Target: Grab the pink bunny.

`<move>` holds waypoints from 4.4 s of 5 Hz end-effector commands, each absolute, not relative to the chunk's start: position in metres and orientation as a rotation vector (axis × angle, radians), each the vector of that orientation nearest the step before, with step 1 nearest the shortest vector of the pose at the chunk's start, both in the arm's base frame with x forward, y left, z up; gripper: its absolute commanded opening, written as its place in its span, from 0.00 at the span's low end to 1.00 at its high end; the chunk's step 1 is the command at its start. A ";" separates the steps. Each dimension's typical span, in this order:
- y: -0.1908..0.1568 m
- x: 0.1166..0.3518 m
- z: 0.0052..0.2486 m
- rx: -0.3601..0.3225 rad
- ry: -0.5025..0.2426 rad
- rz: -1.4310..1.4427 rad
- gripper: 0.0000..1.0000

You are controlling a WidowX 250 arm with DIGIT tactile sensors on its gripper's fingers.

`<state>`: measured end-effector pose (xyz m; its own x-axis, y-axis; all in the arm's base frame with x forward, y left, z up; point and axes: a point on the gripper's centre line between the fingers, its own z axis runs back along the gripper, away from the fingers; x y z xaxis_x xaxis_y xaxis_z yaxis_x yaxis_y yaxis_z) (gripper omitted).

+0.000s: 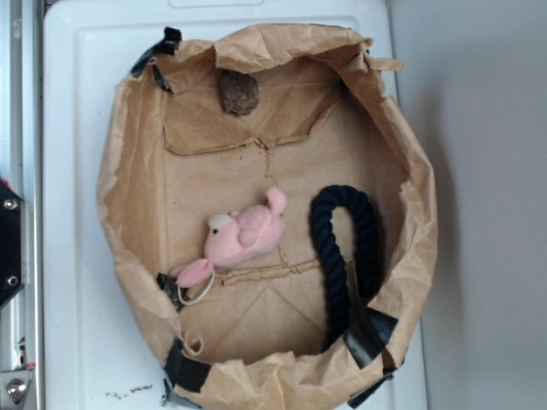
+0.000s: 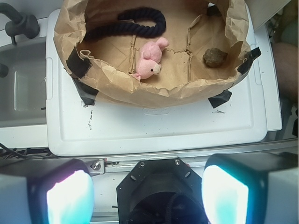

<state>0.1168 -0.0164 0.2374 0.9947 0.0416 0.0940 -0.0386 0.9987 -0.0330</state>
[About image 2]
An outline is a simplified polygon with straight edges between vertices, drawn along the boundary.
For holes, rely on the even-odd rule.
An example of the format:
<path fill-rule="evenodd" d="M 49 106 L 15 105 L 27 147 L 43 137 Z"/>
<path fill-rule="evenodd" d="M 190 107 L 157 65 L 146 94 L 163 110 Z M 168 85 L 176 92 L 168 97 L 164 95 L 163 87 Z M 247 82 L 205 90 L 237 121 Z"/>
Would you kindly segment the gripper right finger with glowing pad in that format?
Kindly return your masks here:
<path fill-rule="evenodd" d="M 213 154 L 206 161 L 201 192 L 212 224 L 297 224 L 299 156 Z"/>

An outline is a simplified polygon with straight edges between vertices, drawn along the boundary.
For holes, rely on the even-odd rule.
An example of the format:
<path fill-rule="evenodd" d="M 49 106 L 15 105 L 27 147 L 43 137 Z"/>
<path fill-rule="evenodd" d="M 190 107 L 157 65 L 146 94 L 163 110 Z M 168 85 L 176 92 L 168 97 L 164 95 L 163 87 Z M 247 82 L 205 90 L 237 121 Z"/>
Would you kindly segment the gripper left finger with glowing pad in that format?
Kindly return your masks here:
<path fill-rule="evenodd" d="M 83 161 L 1 160 L 2 224 L 88 224 L 93 208 L 93 180 Z"/>

